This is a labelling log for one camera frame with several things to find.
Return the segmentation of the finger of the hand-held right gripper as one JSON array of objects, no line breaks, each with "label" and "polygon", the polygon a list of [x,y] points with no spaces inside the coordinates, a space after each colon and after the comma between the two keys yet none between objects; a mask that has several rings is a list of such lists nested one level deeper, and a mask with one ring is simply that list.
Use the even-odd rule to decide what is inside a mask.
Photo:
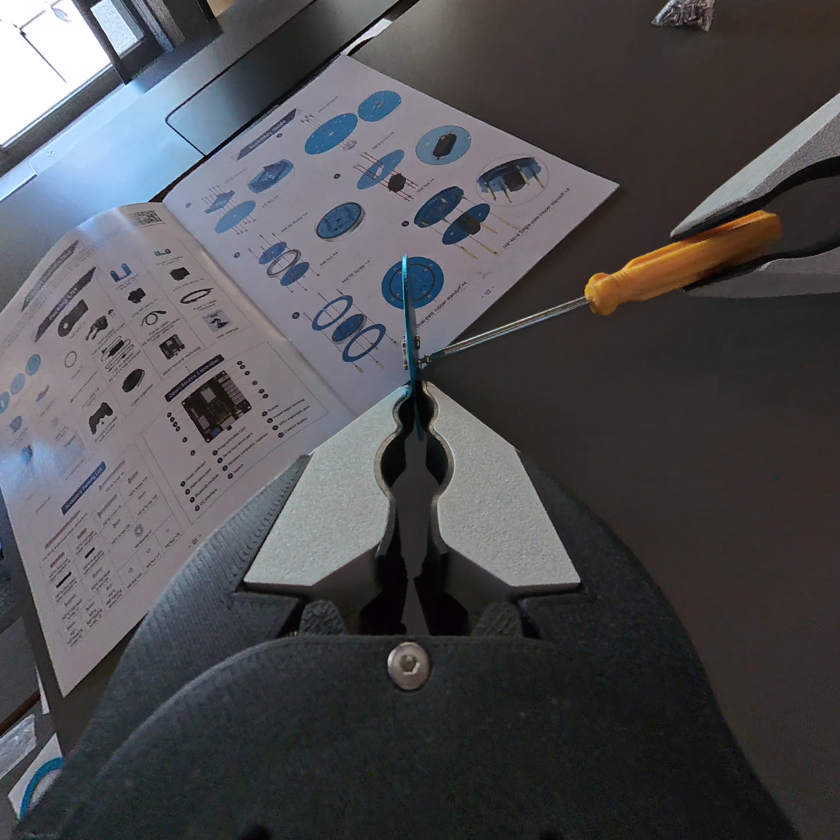
[{"label": "finger of the hand-held right gripper", "polygon": [[838,173],[839,96],[722,184],[671,232],[686,238],[753,213],[799,184]]},{"label": "finger of the hand-held right gripper", "polygon": [[779,298],[839,292],[839,235],[810,246],[765,255],[687,286],[704,298]]}]

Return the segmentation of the yellow-handled screwdriver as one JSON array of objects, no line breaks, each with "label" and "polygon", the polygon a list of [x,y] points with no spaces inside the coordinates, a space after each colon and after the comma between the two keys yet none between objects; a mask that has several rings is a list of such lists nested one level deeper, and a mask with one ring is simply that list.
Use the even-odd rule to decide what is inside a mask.
[{"label": "yellow-handled screwdriver", "polygon": [[594,314],[607,316],[624,303],[645,301],[690,286],[759,257],[781,235],[778,215],[764,211],[748,214],[636,257],[611,275],[593,275],[582,297],[420,356],[416,367],[583,306]]}]

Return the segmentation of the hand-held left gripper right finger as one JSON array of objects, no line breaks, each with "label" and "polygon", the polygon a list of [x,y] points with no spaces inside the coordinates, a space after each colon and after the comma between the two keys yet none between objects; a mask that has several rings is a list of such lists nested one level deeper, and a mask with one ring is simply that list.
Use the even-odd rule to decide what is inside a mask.
[{"label": "hand-held left gripper right finger", "polygon": [[581,579],[519,452],[430,382],[426,467],[438,483],[425,558],[425,619],[469,632],[493,602],[576,590]]}]

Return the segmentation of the clear bag of screws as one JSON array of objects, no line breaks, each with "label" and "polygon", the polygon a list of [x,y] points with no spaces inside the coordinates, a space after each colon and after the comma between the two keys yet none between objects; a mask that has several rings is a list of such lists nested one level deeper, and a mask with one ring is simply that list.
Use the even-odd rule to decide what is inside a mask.
[{"label": "clear bag of screws", "polygon": [[667,1],[652,20],[652,25],[693,28],[706,33],[711,28],[715,5],[714,0]]}]

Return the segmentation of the blue round metal plate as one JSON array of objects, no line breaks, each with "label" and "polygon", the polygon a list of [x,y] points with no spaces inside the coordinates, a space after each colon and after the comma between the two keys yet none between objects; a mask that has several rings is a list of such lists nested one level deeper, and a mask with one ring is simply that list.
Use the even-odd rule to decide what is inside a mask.
[{"label": "blue round metal plate", "polygon": [[402,343],[404,366],[409,374],[409,385],[414,412],[414,429],[419,440],[424,440],[425,432],[419,413],[419,372],[421,370],[419,360],[420,342],[417,335],[417,322],[414,307],[414,290],[411,277],[408,272],[408,257],[402,258],[402,303],[405,325],[405,339]]}]

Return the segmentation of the open assembly manual booklet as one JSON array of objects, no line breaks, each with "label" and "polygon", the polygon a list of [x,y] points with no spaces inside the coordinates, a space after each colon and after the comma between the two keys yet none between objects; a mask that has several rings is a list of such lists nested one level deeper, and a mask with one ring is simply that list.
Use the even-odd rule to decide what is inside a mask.
[{"label": "open assembly manual booklet", "polygon": [[445,346],[617,188],[339,58],[2,311],[2,492],[59,690],[209,533],[403,381],[401,259]]}]

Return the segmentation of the adjoining grey desk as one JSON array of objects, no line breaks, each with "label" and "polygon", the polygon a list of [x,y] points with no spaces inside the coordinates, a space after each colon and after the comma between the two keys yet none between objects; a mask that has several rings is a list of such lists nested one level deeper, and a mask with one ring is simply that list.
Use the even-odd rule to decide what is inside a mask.
[{"label": "adjoining grey desk", "polygon": [[163,54],[2,183],[2,234],[148,200],[380,20],[414,2],[238,2]]}]

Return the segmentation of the plastic bag with blue parts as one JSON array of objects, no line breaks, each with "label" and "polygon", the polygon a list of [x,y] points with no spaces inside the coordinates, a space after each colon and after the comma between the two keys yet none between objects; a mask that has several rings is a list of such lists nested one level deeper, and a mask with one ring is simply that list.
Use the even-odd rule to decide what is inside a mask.
[{"label": "plastic bag with blue parts", "polygon": [[36,706],[1,737],[2,823],[14,826],[31,811],[63,764],[51,716]]}]

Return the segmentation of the large glass window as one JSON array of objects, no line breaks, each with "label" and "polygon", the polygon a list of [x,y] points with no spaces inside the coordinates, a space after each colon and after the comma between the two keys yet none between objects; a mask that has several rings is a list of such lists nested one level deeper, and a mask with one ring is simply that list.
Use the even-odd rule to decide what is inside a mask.
[{"label": "large glass window", "polygon": [[58,106],[159,47],[131,2],[1,2],[1,141],[10,148]]}]

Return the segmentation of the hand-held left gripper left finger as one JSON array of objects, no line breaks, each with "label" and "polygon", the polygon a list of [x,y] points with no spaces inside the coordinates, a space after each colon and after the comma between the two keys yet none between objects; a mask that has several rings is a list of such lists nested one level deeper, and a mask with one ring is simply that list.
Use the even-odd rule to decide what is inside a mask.
[{"label": "hand-held left gripper left finger", "polygon": [[250,590],[331,601],[367,634],[404,631],[392,486],[404,471],[404,389],[317,447],[244,578]]}]

